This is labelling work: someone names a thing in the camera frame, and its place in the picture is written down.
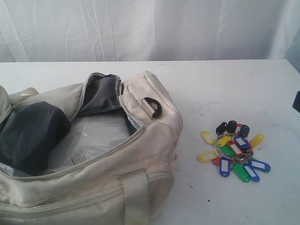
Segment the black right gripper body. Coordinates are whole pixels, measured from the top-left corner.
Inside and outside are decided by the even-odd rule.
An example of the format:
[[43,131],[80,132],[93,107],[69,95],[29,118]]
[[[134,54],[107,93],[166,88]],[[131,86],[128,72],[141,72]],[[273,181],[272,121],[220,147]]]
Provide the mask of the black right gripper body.
[[297,92],[292,107],[295,110],[300,110],[300,91]]

